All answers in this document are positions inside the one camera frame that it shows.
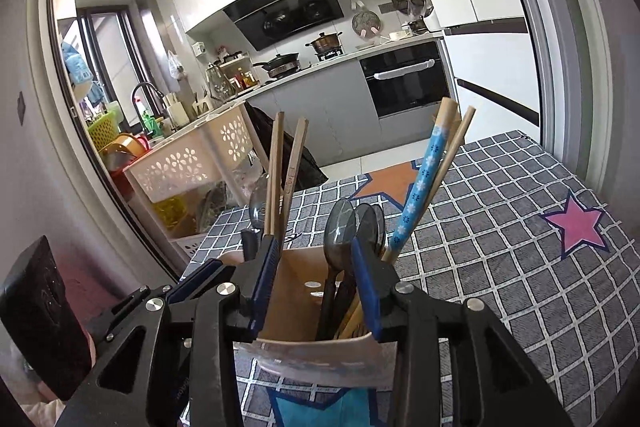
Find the wooden chopstick patterned tip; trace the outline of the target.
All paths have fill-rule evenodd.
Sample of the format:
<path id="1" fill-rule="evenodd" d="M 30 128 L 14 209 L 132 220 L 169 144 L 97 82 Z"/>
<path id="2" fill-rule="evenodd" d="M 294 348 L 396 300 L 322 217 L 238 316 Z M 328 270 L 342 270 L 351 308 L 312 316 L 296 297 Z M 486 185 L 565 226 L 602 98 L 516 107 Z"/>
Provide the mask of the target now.
<path id="1" fill-rule="evenodd" d="M 461 124 L 459 124 L 459 127 L 456 133 L 454 134 L 454 137 L 451 139 L 450 143 L 448 144 L 446 155 L 444 156 L 444 159 L 440 163 L 438 170 L 435 174 L 431 191 L 426 196 L 424 205 L 418 213 L 418 217 L 414 219 L 410 233 L 413 232 L 413 230 L 416 228 L 416 224 L 423 218 L 424 213 L 428 208 L 428 205 L 431 204 L 433 198 L 435 197 L 437 191 L 439 190 L 440 184 L 442 184 L 442 180 L 445 178 L 449 170 L 449 167 L 454 161 L 454 156 L 457 155 L 460 146 L 464 142 L 466 132 L 470 127 L 470 124 L 475 115 L 475 111 L 476 111 L 476 108 L 474 106 L 469 106 L 468 109 L 466 110 L 465 115 L 462 118 Z M 360 298 L 359 296 L 356 296 L 347 314 L 345 315 L 343 323 L 341 324 L 341 328 L 336 333 L 335 338 L 346 339 L 346 338 L 355 337 L 357 329 L 359 329 L 363 321 L 362 317 L 363 317 L 363 313 L 362 313 Z"/>

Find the dark grey utensil handle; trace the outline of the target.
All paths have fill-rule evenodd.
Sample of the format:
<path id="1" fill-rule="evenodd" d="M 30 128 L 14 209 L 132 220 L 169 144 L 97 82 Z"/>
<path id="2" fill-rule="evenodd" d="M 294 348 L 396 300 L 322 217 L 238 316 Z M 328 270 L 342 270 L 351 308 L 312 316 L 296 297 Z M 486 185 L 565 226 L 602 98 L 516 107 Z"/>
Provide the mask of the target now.
<path id="1" fill-rule="evenodd" d="M 250 202 L 248 203 L 250 227 L 241 231 L 242 253 L 245 261 L 256 258 L 264 235 L 267 188 L 268 176 L 262 174 L 256 181 L 252 194 L 250 194 Z"/>

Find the dark plastic spoon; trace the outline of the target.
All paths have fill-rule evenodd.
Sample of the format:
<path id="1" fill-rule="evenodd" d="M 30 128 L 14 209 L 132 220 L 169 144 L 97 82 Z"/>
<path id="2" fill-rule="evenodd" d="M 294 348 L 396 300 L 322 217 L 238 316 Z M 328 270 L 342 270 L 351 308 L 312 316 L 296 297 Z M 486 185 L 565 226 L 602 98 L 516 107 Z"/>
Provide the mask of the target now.
<path id="1" fill-rule="evenodd" d="M 375 214 L 376 229 L 378 230 L 378 236 L 376 236 L 376 252 L 378 253 L 378 257 L 382 257 L 386 244 L 386 222 L 384 210 L 382 206 L 378 204 L 374 204 L 372 208 Z"/>
<path id="2" fill-rule="evenodd" d="M 378 243 L 378 218 L 373 207 L 363 202 L 356 207 L 355 217 L 356 232 L 352 234 L 352 238 L 349 239 L 346 245 L 346 251 L 343 255 L 343 260 L 345 261 L 343 282 L 338 288 L 338 295 L 335 299 L 336 315 L 341 319 L 338 325 L 342 325 L 345 321 L 346 314 L 356 294 L 356 279 L 354 267 L 352 266 L 352 240 L 356 239 L 356 237 L 362 237 L 373 248 Z"/>

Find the blue patterned chopstick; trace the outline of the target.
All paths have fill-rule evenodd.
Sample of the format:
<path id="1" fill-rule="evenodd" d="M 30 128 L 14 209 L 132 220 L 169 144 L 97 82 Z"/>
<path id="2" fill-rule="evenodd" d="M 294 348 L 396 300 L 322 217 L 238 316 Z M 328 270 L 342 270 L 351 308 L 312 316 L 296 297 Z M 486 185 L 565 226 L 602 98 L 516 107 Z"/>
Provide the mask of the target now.
<path id="1" fill-rule="evenodd" d="M 451 98 L 443 98 L 440 102 L 431 138 L 428 141 L 420 170 L 416 176 L 416 182 L 413 183 L 398 225 L 388 240 L 388 246 L 382 258 L 383 261 L 395 262 L 416 224 L 421 219 L 457 110 L 458 104 Z"/>

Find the plain wooden chopstick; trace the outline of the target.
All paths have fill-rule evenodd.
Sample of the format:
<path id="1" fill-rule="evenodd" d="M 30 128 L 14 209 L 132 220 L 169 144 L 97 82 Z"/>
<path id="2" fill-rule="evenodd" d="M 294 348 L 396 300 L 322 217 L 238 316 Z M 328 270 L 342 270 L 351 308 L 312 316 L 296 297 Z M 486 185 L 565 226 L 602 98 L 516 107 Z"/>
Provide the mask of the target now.
<path id="1" fill-rule="evenodd" d="M 283 121 L 284 113 L 278 112 L 274 117 L 270 143 L 265 233 L 272 236 L 279 235 Z"/>

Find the black kitchen faucet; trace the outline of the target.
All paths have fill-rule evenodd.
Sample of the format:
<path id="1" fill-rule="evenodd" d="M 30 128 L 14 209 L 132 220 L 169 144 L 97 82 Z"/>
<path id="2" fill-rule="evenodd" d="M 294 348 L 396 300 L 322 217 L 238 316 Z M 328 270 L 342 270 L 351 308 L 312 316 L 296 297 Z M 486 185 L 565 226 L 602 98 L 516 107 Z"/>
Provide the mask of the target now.
<path id="1" fill-rule="evenodd" d="M 157 119 L 165 117 L 163 93 L 152 82 L 139 82 L 131 91 L 130 98 L 144 134 L 148 138 L 160 136 L 162 130 Z"/>

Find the pink utensil holder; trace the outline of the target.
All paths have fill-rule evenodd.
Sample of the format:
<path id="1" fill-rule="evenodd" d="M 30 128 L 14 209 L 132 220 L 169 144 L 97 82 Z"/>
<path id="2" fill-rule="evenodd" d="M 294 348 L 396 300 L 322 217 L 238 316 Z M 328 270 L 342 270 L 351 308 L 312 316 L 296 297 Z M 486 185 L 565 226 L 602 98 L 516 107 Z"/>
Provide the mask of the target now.
<path id="1" fill-rule="evenodd" d="M 322 248 L 282 251 L 265 326 L 240 355 L 269 373 L 293 381 L 337 388 L 393 387 L 396 346 L 372 335 L 317 341 L 321 289 L 328 275 Z"/>

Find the grey checked tablecloth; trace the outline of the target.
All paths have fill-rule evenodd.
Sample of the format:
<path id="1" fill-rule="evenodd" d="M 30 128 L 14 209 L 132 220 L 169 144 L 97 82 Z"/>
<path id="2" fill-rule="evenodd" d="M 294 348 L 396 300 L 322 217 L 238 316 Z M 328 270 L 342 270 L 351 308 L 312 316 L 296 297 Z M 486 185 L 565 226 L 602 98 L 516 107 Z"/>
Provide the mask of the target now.
<path id="1" fill-rule="evenodd" d="M 288 246 L 321 246 L 337 199 L 382 204 L 387 230 L 400 210 L 373 188 L 374 175 L 358 174 L 294 196 Z M 581 243 L 561 259 L 562 232 L 544 215 L 597 210 L 594 229 L 605 249 Z M 435 298 L 461 303 L 480 298 L 537 365 L 575 426 L 639 426 L 639 242 L 605 202 L 577 176 L 529 139 L 510 131 L 462 147 L 434 204 L 401 251 L 403 281 Z M 286 377 L 235 351 L 244 426 L 346 426 L 338 407 L 361 405 L 385 425 L 390 382 L 321 384 Z"/>

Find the beige perforated storage cart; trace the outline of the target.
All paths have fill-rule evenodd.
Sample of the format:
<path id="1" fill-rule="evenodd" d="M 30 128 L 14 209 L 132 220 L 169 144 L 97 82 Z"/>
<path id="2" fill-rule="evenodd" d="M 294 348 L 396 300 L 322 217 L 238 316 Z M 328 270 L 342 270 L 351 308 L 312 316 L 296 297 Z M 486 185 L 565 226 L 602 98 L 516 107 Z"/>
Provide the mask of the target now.
<path id="1" fill-rule="evenodd" d="M 155 244 L 187 262 L 219 213 L 248 203 L 267 164 L 246 104 L 236 102 L 160 141 L 124 176 Z"/>

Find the black bag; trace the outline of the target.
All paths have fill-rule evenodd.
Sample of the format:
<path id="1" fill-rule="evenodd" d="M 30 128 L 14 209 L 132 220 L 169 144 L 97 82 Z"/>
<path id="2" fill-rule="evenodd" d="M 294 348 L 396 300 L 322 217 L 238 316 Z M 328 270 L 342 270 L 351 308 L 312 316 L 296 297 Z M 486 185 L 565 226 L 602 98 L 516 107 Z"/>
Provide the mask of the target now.
<path id="1" fill-rule="evenodd" d="M 262 147 L 266 153 L 269 153 L 273 119 L 261 109 L 251 106 L 248 102 L 245 103 L 245 108 L 258 135 L 258 139 L 260 143 L 262 143 Z M 293 140 L 294 138 L 292 135 L 288 133 L 283 135 L 282 183 L 285 183 L 286 180 L 286 169 L 288 169 L 288 160 L 290 159 Z M 328 181 L 328 177 L 317 165 L 314 160 L 314 156 L 310 153 L 310 150 L 308 150 L 307 147 L 304 147 L 302 158 L 300 158 L 300 165 L 295 183 L 295 192 L 308 190 L 308 188 L 319 186 L 326 183 L 326 181 Z"/>

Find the black built-in oven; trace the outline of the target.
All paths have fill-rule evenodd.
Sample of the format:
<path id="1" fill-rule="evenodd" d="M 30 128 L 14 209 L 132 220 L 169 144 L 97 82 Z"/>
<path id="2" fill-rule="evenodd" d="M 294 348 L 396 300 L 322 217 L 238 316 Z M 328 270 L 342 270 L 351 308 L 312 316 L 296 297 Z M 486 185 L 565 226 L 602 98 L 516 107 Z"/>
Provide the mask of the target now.
<path id="1" fill-rule="evenodd" d="M 368 56 L 359 63 L 378 117 L 438 103 L 449 95 L 435 41 Z"/>

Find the black wok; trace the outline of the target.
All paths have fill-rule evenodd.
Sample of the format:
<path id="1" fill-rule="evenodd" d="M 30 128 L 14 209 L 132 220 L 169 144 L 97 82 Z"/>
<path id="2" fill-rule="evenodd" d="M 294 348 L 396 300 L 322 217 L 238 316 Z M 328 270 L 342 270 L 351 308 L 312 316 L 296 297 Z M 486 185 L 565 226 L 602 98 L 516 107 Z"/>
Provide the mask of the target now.
<path id="1" fill-rule="evenodd" d="M 271 79 L 280 79 L 299 70 L 298 54 L 277 54 L 270 61 L 254 62 L 253 66 L 262 68 Z"/>

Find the bronze cooking pot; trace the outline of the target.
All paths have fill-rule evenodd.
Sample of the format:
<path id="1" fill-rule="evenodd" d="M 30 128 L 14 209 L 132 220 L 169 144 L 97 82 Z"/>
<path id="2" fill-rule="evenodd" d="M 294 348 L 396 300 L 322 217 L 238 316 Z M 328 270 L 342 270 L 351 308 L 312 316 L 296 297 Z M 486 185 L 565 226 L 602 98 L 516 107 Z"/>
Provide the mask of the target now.
<path id="1" fill-rule="evenodd" d="M 311 42 L 307 42 L 306 46 L 311 46 L 314 49 L 314 53 L 320 62 L 329 60 L 329 58 L 341 56 L 343 54 L 343 48 L 340 41 L 341 34 L 341 31 L 334 32 L 334 34 L 320 32 L 318 37 Z"/>

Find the white refrigerator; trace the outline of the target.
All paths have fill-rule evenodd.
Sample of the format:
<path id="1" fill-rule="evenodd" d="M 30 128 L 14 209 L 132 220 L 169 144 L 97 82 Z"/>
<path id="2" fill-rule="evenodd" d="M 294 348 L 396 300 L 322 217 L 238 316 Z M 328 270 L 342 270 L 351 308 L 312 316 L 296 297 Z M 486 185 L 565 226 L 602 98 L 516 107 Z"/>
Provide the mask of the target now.
<path id="1" fill-rule="evenodd" d="M 432 0 L 468 138 L 518 130 L 540 138 L 537 65 L 521 0 Z"/>

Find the black range hood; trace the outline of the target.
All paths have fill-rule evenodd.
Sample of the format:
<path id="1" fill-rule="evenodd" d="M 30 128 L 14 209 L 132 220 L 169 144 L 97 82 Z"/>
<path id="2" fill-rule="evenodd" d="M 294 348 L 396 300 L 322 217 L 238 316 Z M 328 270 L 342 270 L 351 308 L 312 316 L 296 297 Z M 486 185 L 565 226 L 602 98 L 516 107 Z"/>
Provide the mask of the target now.
<path id="1" fill-rule="evenodd" d="M 344 16 L 338 0 L 236 0 L 224 12 L 256 51 Z"/>

